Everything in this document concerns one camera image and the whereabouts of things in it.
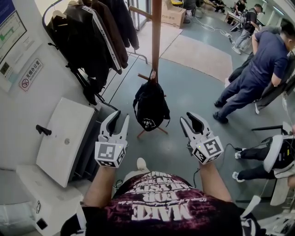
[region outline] hanging clothes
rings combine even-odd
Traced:
[[[292,76],[293,71],[295,70],[295,56],[291,53],[288,56],[288,65],[285,70],[285,75],[282,78],[281,83],[274,87],[273,84],[270,84],[264,90],[261,99],[256,103],[257,109],[260,111],[261,109],[268,106],[272,101],[274,101],[282,92],[290,92],[295,87],[295,76]]]
[[[136,30],[124,0],[100,0],[100,2],[110,9],[125,47],[130,47],[131,44],[135,50],[139,49]]]
[[[48,33],[66,59],[83,68],[93,90],[99,93],[106,84],[109,68],[122,74],[115,47],[97,12],[84,5],[68,6],[66,19],[56,16],[47,26]]]
[[[122,37],[120,35],[119,29],[114,20],[114,17],[112,16],[110,9],[98,0],[79,0],[78,3],[91,7],[92,9],[96,10],[96,12],[99,14],[110,36],[110,39],[113,42],[114,48],[118,54],[122,68],[125,69],[128,66],[128,55]]]

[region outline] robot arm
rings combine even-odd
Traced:
[[[189,139],[188,148],[203,165],[217,159],[223,152],[218,136],[214,136],[208,122],[201,116],[187,112],[192,127],[187,120],[180,117],[180,125],[184,135]]]
[[[95,143],[95,160],[99,165],[118,168],[126,154],[127,131],[130,116],[127,115],[121,132],[114,134],[120,111],[109,115],[100,126],[98,142]]]

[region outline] no smoking sign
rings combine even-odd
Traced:
[[[29,87],[33,83],[40,70],[43,68],[42,62],[36,58],[29,66],[28,70],[24,73],[22,79],[19,82],[19,86],[22,90],[28,91]]]

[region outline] wooden coat rack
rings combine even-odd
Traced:
[[[152,74],[151,81],[154,83],[158,82],[158,68],[159,68],[159,54],[160,54],[160,37],[161,37],[161,14],[162,14],[162,1],[152,1],[152,15],[140,10],[134,6],[129,6],[130,11],[137,12],[152,21]],[[149,77],[142,74],[138,74],[138,77],[149,80]],[[168,134],[167,131],[158,127],[159,130]]]

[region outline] cardboard box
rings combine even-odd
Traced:
[[[162,1],[162,22],[180,28],[185,17],[185,9],[173,6],[171,0]]]

